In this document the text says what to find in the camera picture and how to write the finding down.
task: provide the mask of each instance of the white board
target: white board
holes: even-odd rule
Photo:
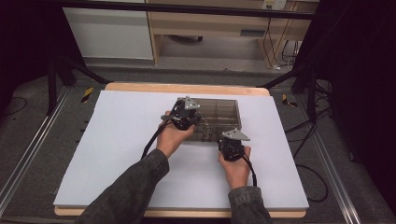
[[[165,110],[185,93],[102,91],[91,121],[64,175],[57,206],[89,205],[143,149]],[[270,96],[189,94],[191,98],[238,101],[242,132],[250,137],[250,160],[267,209],[305,209],[308,202]],[[170,172],[149,208],[230,208],[229,186],[216,143],[185,142],[169,159]]]

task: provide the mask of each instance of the black tripod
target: black tripod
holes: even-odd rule
[[[315,109],[315,94],[318,78],[317,72],[320,70],[319,68],[326,63],[327,56],[331,48],[335,46],[334,41],[337,39],[337,36],[339,36],[341,32],[341,27],[338,25],[339,21],[343,20],[346,12],[353,8],[351,6],[353,2],[353,0],[350,0],[348,5],[342,8],[340,16],[338,17],[334,16],[332,18],[328,18],[326,21],[323,19],[317,19],[315,21],[312,21],[304,40],[308,41],[308,45],[312,45],[311,42],[314,41],[317,43],[315,46],[313,46],[312,50],[310,50],[302,60],[299,60],[299,57],[297,57],[296,64],[293,66],[293,69],[285,75],[278,77],[264,85],[256,87],[269,90],[277,84],[288,80],[291,77],[296,77],[293,85],[291,86],[291,91],[293,93],[299,93],[302,92],[308,84],[307,114],[310,120],[315,124],[317,116]],[[329,6],[331,6],[330,2],[323,1],[321,2],[321,4],[319,4],[317,12],[326,11],[328,10],[327,8]],[[317,30],[321,29],[323,31],[325,30],[323,29],[323,27],[326,26],[328,28],[327,32],[324,32],[324,35],[319,38]]]
[[[100,84],[108,84],[112,81],[104,79],[96,75],[93,71],[89,70],[85,66],[74,62],[70,58],[64,55],[60,55],[57,51],[53,50],[48,63],[48,83],[49,83],[49,109],[47,115],[51,114],[53,109],[57,105],[57,90],[56,90],[56,75],[58,74],[62,83],[65,86],[73,86],[77,80],[71,72],[62,72],[65,66],[77,69],[84,75],[92,78]]]
[[[42,53],[37,57],[43,57],[40,62],[47,61],[49,87],[47,115],[53,112],[58,103],[56,76],[65,86],[74,86],[77,80],[72,69],[76,69],[101,84],[112,82],[87,69],[61,7],[37,5],[33,1],[26,1],[20,8],[29,18],[29,29],[39,36],[36,43]]]

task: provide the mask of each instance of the tripod leg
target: tripod leg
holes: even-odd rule
[[[94,79],[95,81],[97,81],[101,84],[108,84],[110,82],[113,82],[113,81],[107,80],[103,77],[99,77],[94,72],[90,71],[89,69],[87,69],[86,67],[84,67],[78,63],[73,62],[72,60],[70,60],[67,57],[61,56],[61,59],[63,59],[64,62],[69,64],[71,67],[76,68],[78,71],[82,72],[83,74],[85,74],[88,77],[91,77],[92,79]]]
[[[309,119],[313,124],[317,123],[317,110],[316,110],[316,103],[315,103],[315,93],[317,87],[317,74],[314,70],[311,71],[311,77],[309,80],[309,87],[308,87],[308,105],[306,108],[306,112],[308,114]]]
[[[47,111],[47,115],[50,115],[53,109],[57,105],[57,93],[56,93],[56,75],[54,69],[54,59],[52,57],[49,58],[48,64],[48,83],[49,83],[49,109]]]

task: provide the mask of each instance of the black stand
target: black stand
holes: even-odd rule
[[[62,66],[69,66],[71,68],[77,69],[84,75],[91,77],[93,80],[99,82],[100,84],[108,84],[110,82],[113,82],[96,75],[93,71],[87,69],[81,64],[74,62],[66,56],[59,55],[56,50],[53,50],[49,57],[48,64],[49,109],[47,111],[47,115],[50,115],[53,112],[53,109],[58,104],[56,75],[58,74],[59,78],[65,86],[73,86],[77,82],[76,78],[70,72],[60,72],[62,70]]]

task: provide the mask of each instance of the metal bracket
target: metal bracket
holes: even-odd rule
[[[189,96],[186,96],[186,101],[184,104],[184,109],[186,110],[192,110],[192,109],[198,109],[200,105],[195,103]]]
[[[250,138],[248,138],[244,133],[241,133],[241,131],[237,129],[222,133],[222,135],[226,138],[233,140],[250,141]]]

